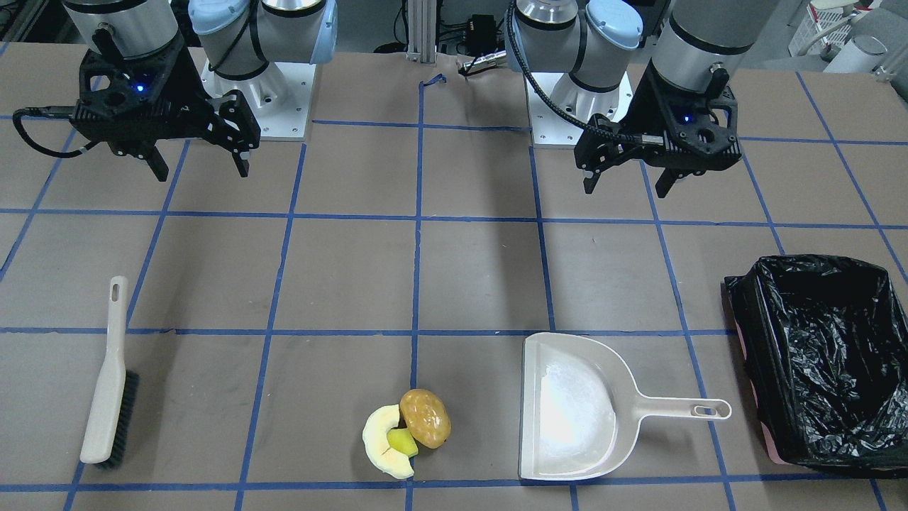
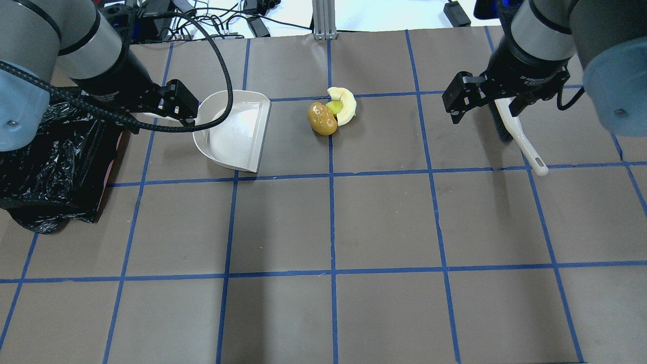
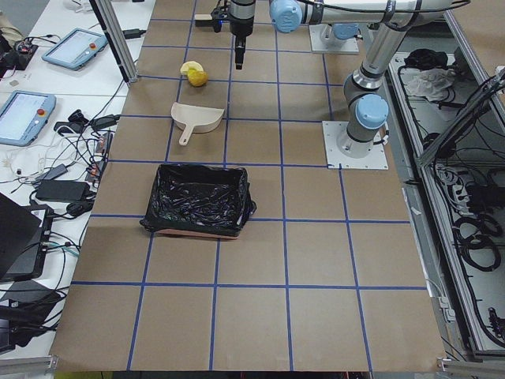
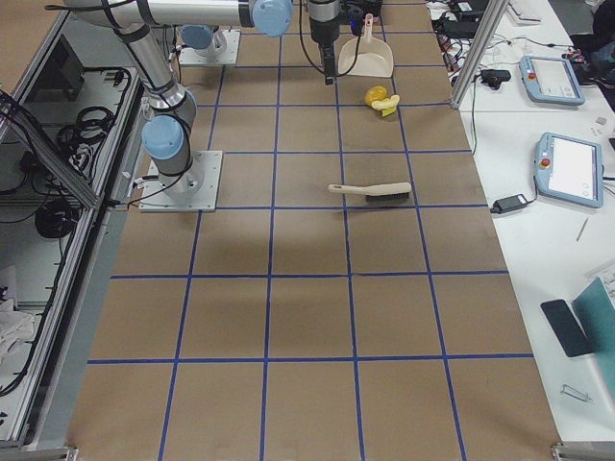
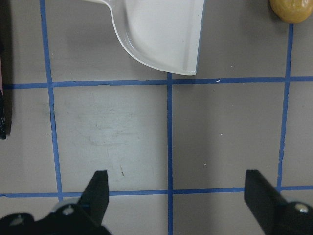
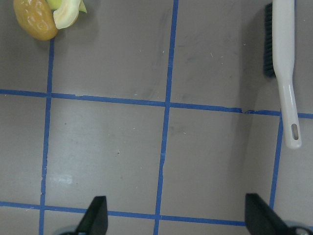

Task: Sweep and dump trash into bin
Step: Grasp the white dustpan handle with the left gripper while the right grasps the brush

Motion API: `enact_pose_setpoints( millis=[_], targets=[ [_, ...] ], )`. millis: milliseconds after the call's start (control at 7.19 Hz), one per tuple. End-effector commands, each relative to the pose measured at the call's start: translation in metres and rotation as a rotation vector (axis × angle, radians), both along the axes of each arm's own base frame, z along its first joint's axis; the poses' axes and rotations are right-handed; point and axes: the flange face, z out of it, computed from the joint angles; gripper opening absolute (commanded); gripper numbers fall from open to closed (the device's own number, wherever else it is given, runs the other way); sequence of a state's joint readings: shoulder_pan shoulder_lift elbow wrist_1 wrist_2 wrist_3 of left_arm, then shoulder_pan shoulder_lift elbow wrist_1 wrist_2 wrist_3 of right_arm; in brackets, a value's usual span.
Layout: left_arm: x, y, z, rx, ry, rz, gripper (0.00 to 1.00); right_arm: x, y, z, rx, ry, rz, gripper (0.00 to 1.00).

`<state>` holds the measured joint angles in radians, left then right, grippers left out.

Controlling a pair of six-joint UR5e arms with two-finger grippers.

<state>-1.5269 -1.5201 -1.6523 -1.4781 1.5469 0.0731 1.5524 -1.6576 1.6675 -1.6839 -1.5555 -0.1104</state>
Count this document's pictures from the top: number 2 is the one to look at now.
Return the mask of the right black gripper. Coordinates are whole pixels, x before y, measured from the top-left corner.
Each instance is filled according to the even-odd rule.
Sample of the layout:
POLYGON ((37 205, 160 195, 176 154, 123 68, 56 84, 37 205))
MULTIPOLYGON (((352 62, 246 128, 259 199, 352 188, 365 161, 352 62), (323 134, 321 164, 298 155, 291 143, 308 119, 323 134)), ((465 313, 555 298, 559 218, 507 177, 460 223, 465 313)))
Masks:
POLYGON ((499 48, 487 69, 478 75, 458 72, 443 93, 443 105, 453 124, 476 107, 511 98, 511 114, 517 117, 537 101, 550 101, 569 80, 569 58, 557 61, 521 55, 499 48))

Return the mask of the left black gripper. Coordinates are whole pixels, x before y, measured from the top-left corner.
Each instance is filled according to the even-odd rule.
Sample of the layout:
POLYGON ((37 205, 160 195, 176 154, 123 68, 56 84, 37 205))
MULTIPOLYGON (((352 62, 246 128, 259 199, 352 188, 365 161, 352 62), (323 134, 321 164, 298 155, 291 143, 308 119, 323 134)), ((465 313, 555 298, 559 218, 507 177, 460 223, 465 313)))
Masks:
POLYGON ((180 80, 170 80, 166 85, 153 84, 136 93, 134 101, 123 106, 128 113, 148 113, 183 126, 194 126, 199 110, 199 100, 180 80))

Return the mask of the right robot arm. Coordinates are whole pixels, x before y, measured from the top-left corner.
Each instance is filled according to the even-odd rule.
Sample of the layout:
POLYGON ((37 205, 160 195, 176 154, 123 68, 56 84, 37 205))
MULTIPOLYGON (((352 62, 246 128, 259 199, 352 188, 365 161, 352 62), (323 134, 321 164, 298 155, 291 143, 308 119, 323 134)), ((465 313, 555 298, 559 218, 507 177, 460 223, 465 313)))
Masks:
POLYGON ((457 124, 465 113, 511 98, 515 117, 561 97, 578 56, 582 93, 610 133, 645 136, 645 1, 477 1, 474 16, 499 19, 503 37, 478 75, 461 71, 444 90, 457 124))

